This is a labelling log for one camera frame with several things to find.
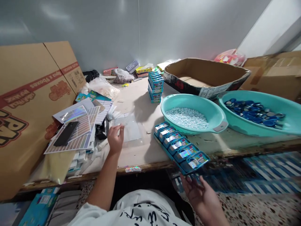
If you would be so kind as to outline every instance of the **person's right hand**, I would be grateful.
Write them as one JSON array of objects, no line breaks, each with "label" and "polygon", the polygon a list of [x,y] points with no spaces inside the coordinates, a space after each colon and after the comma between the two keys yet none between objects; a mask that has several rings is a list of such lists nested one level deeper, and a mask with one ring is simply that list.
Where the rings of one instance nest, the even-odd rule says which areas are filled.
[{"label": "person's right hand", "polygon": [[186,196],[194,211],[206,226],[229,225],[215,191],[200,176],[203,187],[196,180],[180,175]]},{"label": "person's right hand", "polygon": [[111,154],[120,154],[122,150],[122,144],[123,144],[123,139],[124,139],[124,126],[119,125],[119,126],[112,126],[109,129],[108,132],[108,142],[110,145],[110,153]]}]

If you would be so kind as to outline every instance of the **table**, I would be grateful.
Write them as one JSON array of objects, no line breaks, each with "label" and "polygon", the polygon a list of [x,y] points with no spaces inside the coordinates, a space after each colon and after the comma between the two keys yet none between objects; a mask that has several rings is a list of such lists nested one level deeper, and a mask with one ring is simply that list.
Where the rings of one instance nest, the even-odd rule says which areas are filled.
[{"label": "table", "polygon": [[[117,172],[119,175],[126,174],[125,168],[130,166],[139,166],[142,168],[142,171],[175,166],[153,138],[154,126],[163,122],[164,117],[161,113],[161,104],[150,102],[147,86],[148,80],[143,78],[131,83],[128,87],[120,88],[121,92],[114,101],[117,111],[121,113],[133,111],[136,119],[144,125],[143,145],[123,148],[118,162]],[[162,98],[177,93],[176,90],[164,84]],[[196,136],[188,136],[188,139],[212,160],[254,153],[297,150],[301,147],[301,138],[297,136],[251,137],[230,128],[227,128],[220,134],[203,133]],[[101,169],[101,164],[98,161],[99,159],[96,158],[93,164],[84,171],[84,174],[69,177],[65,183],[95,179],[98,171]],[[21,191],[43,189],[56,185],[56,183],[51,181],[32,182],[23,186]]]}]

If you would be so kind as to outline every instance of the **open cardboard box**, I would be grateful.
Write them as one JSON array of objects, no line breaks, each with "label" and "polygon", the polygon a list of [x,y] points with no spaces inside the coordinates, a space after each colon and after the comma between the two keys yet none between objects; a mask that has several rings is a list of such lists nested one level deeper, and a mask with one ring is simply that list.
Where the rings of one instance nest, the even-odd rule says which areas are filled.
[{"label": "open cardboard box", "polygon": [[301,51],[249,58],[244,67],[252,74],[241,89],[268,93],[301,104]]},{"label": "open cardboard box", "polygon": [[238,90],[250,76],[245,68],[225,63],[186,58],[168,65],[165,82],[180,93],[198,95],[210,100],[229,90]]}]

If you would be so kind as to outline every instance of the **gray wall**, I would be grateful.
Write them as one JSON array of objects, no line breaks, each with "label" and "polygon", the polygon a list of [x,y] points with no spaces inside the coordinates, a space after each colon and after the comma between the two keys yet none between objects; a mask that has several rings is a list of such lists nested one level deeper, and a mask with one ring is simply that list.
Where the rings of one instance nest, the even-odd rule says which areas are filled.
[{"label": "gray wall", "polygon": [[83,71],[237,48],[270,0],[1,0],[0,45],[68,40]]}]

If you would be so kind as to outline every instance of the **teal plastic basin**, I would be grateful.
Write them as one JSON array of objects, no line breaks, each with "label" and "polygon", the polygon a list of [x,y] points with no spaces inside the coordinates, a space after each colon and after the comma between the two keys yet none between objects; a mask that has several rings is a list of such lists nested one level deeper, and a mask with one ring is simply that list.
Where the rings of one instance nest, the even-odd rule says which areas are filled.
[{"label": "teal plastic basin", "polygon": [[[222,92],[217,98],[220,107],[226,114],[229,127],[237,132],[256,137],[274,137],[284,134],[301,135],[301,105],[296,102],[271,94],[244,90]],[[285,122],[283,129],[279,130],[260,125],[238,116],[224,104],[231,98],[260,102],[264,107],[271,109],[275,113],[286,114],[283,120]]]},{"label": "teal plastic basin", "polygon": [[[208,129],[195,130],[179,126],[172,118],[166,116],[165,112],[172,108],[190,108],[202,113],[209,123]],[[172,94],[163,99],[161,111],[165,121],[169,122],[176,130],[186,135],[195,135],[203,132],[220,133],[228,126],[225,113],[214,102],[192,94]]]}]

